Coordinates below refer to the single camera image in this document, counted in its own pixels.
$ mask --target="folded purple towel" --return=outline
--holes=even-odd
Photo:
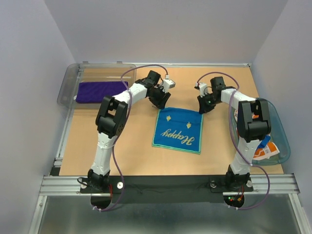
[[[81,82],[78,87],[76,102],[101,103],[105,95],[114,96],[122,93],[126,87],[121,81]]]

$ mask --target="blue plastic basket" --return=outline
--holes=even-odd
[[[253,160],[253,164],[258,164],[262,166],[270,166],[270,165],[284,163],[289,159],[291,155],[291,149],[289,147],[289,143],[287,141],[287,137],[286,137],[283,125],[281,123],[281,120],[279,119],[277,110],[271,102],[268,101],[268,104],[269,104],[269,112],[270,112],[270,119],[271,119],[271,141],[275,143],[280,153],[268,159]],[[236,121],[234,119],[234,108],[232,108],[231,116],[232,116],[231,131],[233,132],[236,143],[238,144]]]

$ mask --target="gray wall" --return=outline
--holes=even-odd
[[[45,0],[78,62],[252,62],[287,0]]]
[[[276,106],[303,207],[312,221],[312,1],[289,0],[252,65],[260,95]]]
[[[0,233],[23,234],[56,153],[57,95],[74,59],[42,0],[2,1],[0,28]]]

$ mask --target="transparent storage container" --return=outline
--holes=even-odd
[[[70,65],[65,73],[62,86],[58,94],[58,104],[73,109],[98,109],[100,103],[77,103],[75,96],[80,82],[120,81],[120,76],[127,70],[135,68],[127,63],[80,63]],[[123,80],[129,87],[135,82],[136,71],[127,73]]]
[[[278,113],[274,105],[268,101],[269,104],[269,112],[270,112],[270,119],[271,119],[271,141],[278,147],[280,153],[277,155],[271,156],[268,159],[263,160],[253,160],[253,164],[261,165],[261,166],[270,166],[276,165],[280,163],[284,163],[289,159],[291,155],[291,149],[289,147],[289,143],[287,141],[287,137],[279,119]],[[232,128],[231,131],[233,132],[236,140],[236,144],[238,144],[238,134],[236,131],[236,121],[234,119],[234,108],[232,108]]]

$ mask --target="wooden table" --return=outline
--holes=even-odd
[[[142,68],[137,70],[136,78],[144,78],[150,70],[164,77],[161,68]],[[198,111],[197,96],[194,89],[200,76],[207,72],[219,71],[232,75],[240,84],[240,91],[251,97],[258,97],[250,69],[247,67],[182,67],[168,68],[170,78],[176,82],[166,107],[177,107]],[[85,69],[85,74],[92,72]],[[210,84],[210,75],[202,81]],[[224,77],[227,86],[235,86]],[[126,127],[116,143],[117,162],[126,176],[146,175],[223,175],[235,155],[229,124],[228,104],[218,104],[204,115],[201,154],[191,154],[164,148],[152,147],[158,109],[146,98],[136,103],[131,110]],[[95,119],[98,110],[75,110],[65,148],[60,176],[85,176],[90,169],[97,148],[97,127]],[[266,166],[269,174],[283,174],[281,165]],[[252,174],[262,171],[252,168]],[[111,160],[110,175],[118,175]]]

